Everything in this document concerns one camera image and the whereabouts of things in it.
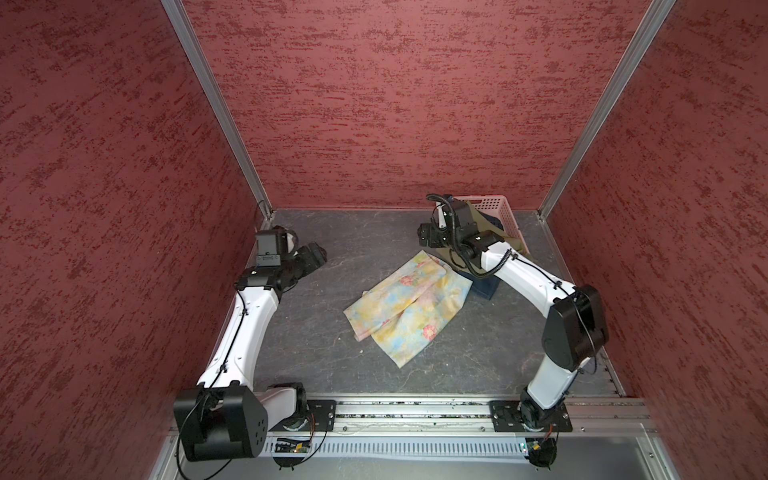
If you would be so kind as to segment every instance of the yellow floral cloth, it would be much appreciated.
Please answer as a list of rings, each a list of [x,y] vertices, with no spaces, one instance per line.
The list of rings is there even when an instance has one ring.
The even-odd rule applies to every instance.
[[[398,367],[408,363],[464,306],[472,281],[425,251],[344,310],[358,341],[372,336]]]

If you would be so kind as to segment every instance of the metal corner post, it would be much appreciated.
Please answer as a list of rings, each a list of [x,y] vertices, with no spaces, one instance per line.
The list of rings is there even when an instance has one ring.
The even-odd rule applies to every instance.
[[[271,219],[272,204],[266,196],[266,191],[261,184],[259,175],[256,173],[256,168],[253,166],[243,138],[240,136],[240,132],[237,131],[237,126],[232,118],[230,109],[227,107],[224,96],[221,94],[219,85],[216,83],[214,73],[210,70],[210,65],[194,33],[189,16],[187,16],[187,11],[184,9],[181,0],[161,0],[161,2],[170,19],[170,23],[174,26],[184,52],[187,53],[187,58],[189,58],[192,64],[197,80],[203,87],[210,106],[216,114],[221,130],[224,132],[224,136],[227,137],[227,141],[232,148],[237,163],[240,165],[240,169],[243,171],[248,186],[258,202],[262,215],[264,215],[265,219]]]
[[[627,49],[621,56],[621,60],[605,86],[605,90],[603,90],[598,104],[595,105],[592,115],[584,126],[584,130],[581,131],[581,135],[576,140],[573,150],[568,155],[568,159],[549,189],[547,197],[538,209],[539,218],[542,220],[546,220],[549,217],[554,205],[563,194],[565,186],[573,177],[574,172],[581,163],[581,159],[584,158],[589,146],[592,145],[592,141],[603,126],[605,119],[611,113],[614,105],[616,105],[621,92],[624,91],[627,83],[629,83],[629,79],[643,59],[643,55],[645,55],[651,42],[656,37],[659,28],[661,28],[674,3],[675,0],[651,0],[648,10],[640,21],[629,45],[627,45]]]

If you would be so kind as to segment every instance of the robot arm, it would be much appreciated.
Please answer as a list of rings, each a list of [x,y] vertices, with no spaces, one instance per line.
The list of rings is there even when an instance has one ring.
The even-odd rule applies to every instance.
[[[274,386],[253,394],[253,373],[266,327],[283,293],[326,262],[317,243],[296,248],[298,237],[277,227],[257,233],[256,266],[236,284],[235,307],[221,342],[196,389],[174,402],[179,439],[187,459],[258,456],[266,432],[293,415],[306,414],[300,384]]]
[[[576,287],[521,258],[495,233],[479,232],[466,202],[434,194],[427,199],[438,203],[439,218],[419,227],[421,245],[451,248],[473,275],[496,275],[547,319],[541,338],[546,355],[520,402],[521,422],[530,430],[544,428],[579,369],[608,340],[599,293],[589,285]]]

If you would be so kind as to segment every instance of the ventilation grille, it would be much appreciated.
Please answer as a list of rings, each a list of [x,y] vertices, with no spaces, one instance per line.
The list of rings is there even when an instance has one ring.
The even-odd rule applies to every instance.
[[[315,438],[319,445],[322,437]],[[260,456],[297,456],[305,454],[275,453],[276,438],[269,437]],[[470,439],[414,437],[328,437],[316,457],[375,457],[412,459],[483,459],[525,461],[525,439]]]

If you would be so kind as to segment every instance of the wire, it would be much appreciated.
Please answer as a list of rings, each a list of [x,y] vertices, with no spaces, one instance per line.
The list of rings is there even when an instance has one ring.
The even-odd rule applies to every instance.
[[[458,254],[458,257],[462,259],[464,264],[466,265],[466,269],[470,272],[471,275],[473,275],[475,278],[483,280],[485,278],[489,278],[490,276],[494,276],[499,270],[502,269],[505,263],[507,263],[507,260],[509,260],[509,257],[512,256],[514,253],[513,249],[509,249],[504,253],[504,256],[502,259],[490,270],[487,270],[485,273],[479,272],[475,266],[469,261],[469,258],[464,253],[464,250],[461,248],[461,246],[458,244],[458,221],[456,220],[456,210],[453,209],[453,205],[446,199],[445,197],[442,197],[438,194],[428,194],[427,200],[439,202],[443,205],[445,205],[448,208],[449,216],[451,218],[451,245],[450,247]]]
[[[445,227],[440,227],[440,225],[435,221],[435,210],[439,209],[440,205],[435,206],[434,209],[432,209],[432,215],[429,216],[429,221],[432,223],[432,226],[437,229],[438,232],[445,232],[448,229],[448,225]]]
[[[323,447],[323,443],[325,443],[325,442],[326,442],[326,437],[327,437],[327,436],[328,436],[328,428],[326,427],[326,433],[325,433],[325,435],[323,435],[323,440],[321,440],[321,441],[320,441],[320,445],[318,445],[318,446],[317,446],[317,449],[315,449],[315,451],[314,451],[314,452],[310,453],[310,456],[306,457],[306,458],[305,458],[304,460],[302,460],[301,462],[299,462],[299,463],[295,464],[295,465],[294,465],[294,467],[297,467],[297,466],[299,466],[299,465],[303,464],[304,462],[306,462],[307,460],[309,460],[310,458],[312,458],[312,457],[313,457],[313,456],[314,456],[314,455],[315,455],[317,452],[319,452],[319,451],[320,451],[320,449]]]
[[[550,435],[552,435],[552,426],[553,424],[549,424],[549,432],[547,432],[547,435],[545,435],[544,440],[541,440],[542,442],[546,442],[546,440],[549,438]]]
[[[449,256],[449,258],[451,259],[451,263],[453,263],[453,266],[455,266],[456,268],[464,268],[464,269],[466,269],[466,268],[467,268],[467,266],[466,266],[466,265],[464,265],[464,266],[459,266],[459,265],[458,265],[458,263],[456,263],[456,260],[454,260],[454,258],[453,258],[453,249],[452,249],[452,248],[449,248],[449,249],[448,249],[448,256]]]
[[[554,284],[555,288],[559,288],[560,290],[562,290],[563,293],[565,293],[566,298],[571,299],[571,302],[573,303],[573,306],[574,306],[574,308],[576,310],[576,316],[578,316],[578,321],[581,323],[581,326],[584,328],[584,332],[587,333],[587,338],[589,338],[589,343],[590,343],[590,345],[592,345],[592,353],[594,354],[594,369],[592,370],[592,373],[590,373],[590,375],[594,375],[595,373],[597,373],[598,372],[598,350],[596,348],[594,348],[594,342],[592,341],[592,335],[590,335],[589,329],[587,329],[587,324],[584,323],[584,320],[581,318],[581,313],[578,311],[578,306],[576,305],[576,300],[573,297],[571,297],[568,292],[565,291],[565,289],[562,287],[562,282],[555,282],[552,278],[549,277],[549,275],[547,275],[547,273],[545,273],[538,266],[536,266],[533,263],[530,263],[528,261],[522,260],[520,258],[520,256],[517,254],[517,252],[515,252],[513,249],[507,250],[506,253],[504,254],[504,256],[502,257],[502,259],[499,260],[499,262],[496,264],[496,266],[494,266],[492,269],[487,270],[485,273],[478,272],[477,270],[475,270],[475,266],[472,265],[472,263],[466,257],[466,255],[464,254],[463,249],[459,246],[458,241],[456,240],[457,233],[458,233],[458,231],[457,231],[457,229],[458,229],[458,222],[456,221],[456,211],[453,209],[453,205],[451,205],[451,203],[445,197],[442,197],[442,196],[440,196],[438,194],[428,194],[427,195],[427,200],[439,202],[441,204],[444,204],[448,208],[449,216],[451,217],[451,242],[452,242],[452,245],[450,247],[452,247],[452,249],[455,250],[456,253],[458,254],[458,257],[461,258],[464,261],[464,263],[466,265],[466,269],[469,270],[471,275],[475,276],[476,278],[479,278],[480,280],[482,280],[484,278],[488,278],[490,276],[493,276],[499,270],[502,269],[504,264],[507,263],[507,260],[509,260],[510,257],[511,257],[513,260],[517,260],[518,262],[523,262],[524,264],[526,264],[528,266],[534,267],[536,270],[538,270],[539,273],[541,273],[541,275],[544,275],[544,277],[547,280],[552,282]],[[451,261],[453,262],[454,265],[456,265],[456,262],[453,261],[453,257],[451,257]],[[579,370],[581,372],[584,371],[584,369],[582,369],[581,367],[579,367]]]
[[[563,291],[563,293],[565,293],[565,297],[566,298],[571,299],[571,303],[573,303],[574,310],[576,310],[576,316],[578,317],[578,321],[579,321],[579,323],[581,323],[581,326],[584,328],[584,332],[587,333],[587,338],[589,339],[590,345],[592,345],[592,353],[594,354],[594,357],[593,357],[594,358],[594,369],[592,370],[592,372],[586,372],[586,373],[589,373],[589,375],[594,375],[595,373],[597,373],[598,372],[598,350],[596,348],[594,348],[594,342],[592,341],[592,335],[589,334],[589,329],[587,329],[587,324],[584,323],[584,320],[581,318],[581,313],[578,311],[578,306],[576,305],[576,300],[568,292],[565,291],[565,289],[562,286],[562,282],[555,282],[552,278],[549,277],[549,275],[547,275],[538,266],[535,266],[533,263],[521,259],[518,254],[515,254],[512,257],[512,259],[513,260],[517,260],[518,262],[523,262],[525,265],[534,267],[536,270],[539,271],[539,273],[541,273],[541,275],[544,275],[544,277],[547,280],[549,280],[550,282],[552,282],[552,284],[554,284],[554,288],[559,288],[560,290]],[[584,369],[582,369],[581,367],[579,367],[579,371],[580,372],[585,372]]]
[[[286,288],[285,290],[283,290],[283,293],[291,291],[296,285],[298,285],[298,282],[294,283],[293,285],[291,285],[288,288]]]
[[[312,445],[312,439],[315,438],[315,414],[310,413],[309,417],[310,422],[310,445]]]
[[[194,413],[195,410],[197,410],[197,407],[200,406],[201,402],[205,402],[208,400],[208,396],[210,394],[210,390],[216,385],[216,382],[219,380],[219,377],[221,377],[221,374],[224,372],[224,370],[227,367],[227,358],[229,358],[230,353],[232,352],[232,347],[235,344],[235,339],[237,338],[237,334],[240,332],[240,327],[243,325],[243,319],[245,318],[245,315],[248,313],[248,307],[246,306],[245,299],[243,298],[243,294],[240,293],[240,291],[236,288],[235,292],[237,292],[237,296],[240,298],[240,301],[243,302],[243,312],[240,314],[240,321],[237,324],[237,328],[235,329],[235,334],[232,337],[232,343],[230,343],[230,347],[227,349],[227,354],[224,355],[223,361],[221,362],[221,366],[219,367],[219,371],[216,374],[216,377],[214,378],[213,382],[210,383],[208,387],[204,387],[204,390],[202,392],[202,395],[197,399],[192,409],[187,413],[187,416],[184,417],[184,421],[179,426],[179,437],[176,439],[176,470],[179,471],[179,475],[181,475],[181,478],[184,480],[192,480],[192,478],[187,477],[184,472],[181,470],[181,458],[179,456],[179,444],[181,444],[181,433],[184,430],[184,426],[187,424],[187,421],[192,416],[192,413]],[[204,412],[200,412],[200,420],[202,420],[202,415]],[[211,478],[215,477],[216,475],[219,475],[219,473],[224,470],[227,465],[232,462],[232,459],[230,458],[227,460],[227,463],[221,466],[218,470],[216,470],[212,475],[207,476],[206,478],[203,478],[203,480],[210,480]]]

